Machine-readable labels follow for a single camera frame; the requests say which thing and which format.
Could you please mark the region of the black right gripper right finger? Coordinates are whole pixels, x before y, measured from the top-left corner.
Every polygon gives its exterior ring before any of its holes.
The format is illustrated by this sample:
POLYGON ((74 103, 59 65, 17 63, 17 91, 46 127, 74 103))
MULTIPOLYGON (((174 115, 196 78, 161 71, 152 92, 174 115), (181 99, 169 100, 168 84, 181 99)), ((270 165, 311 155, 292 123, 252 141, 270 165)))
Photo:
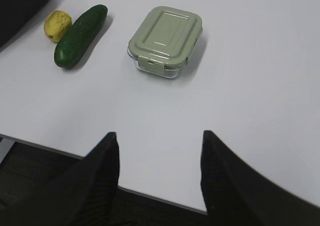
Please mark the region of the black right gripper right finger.
POLYGON ((203 133, 201 190, 210 225, 319 225, 320 208, 262 176, 203 133))

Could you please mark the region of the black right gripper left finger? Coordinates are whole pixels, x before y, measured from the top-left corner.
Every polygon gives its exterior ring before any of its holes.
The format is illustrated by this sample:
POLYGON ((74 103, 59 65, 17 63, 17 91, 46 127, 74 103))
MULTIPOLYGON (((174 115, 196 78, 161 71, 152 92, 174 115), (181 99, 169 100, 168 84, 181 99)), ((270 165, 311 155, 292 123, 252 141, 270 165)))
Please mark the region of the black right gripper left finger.
POLYGON ((1 225, 108 225, 120 175, 117 135, 30 197, 0 212, 1 225))

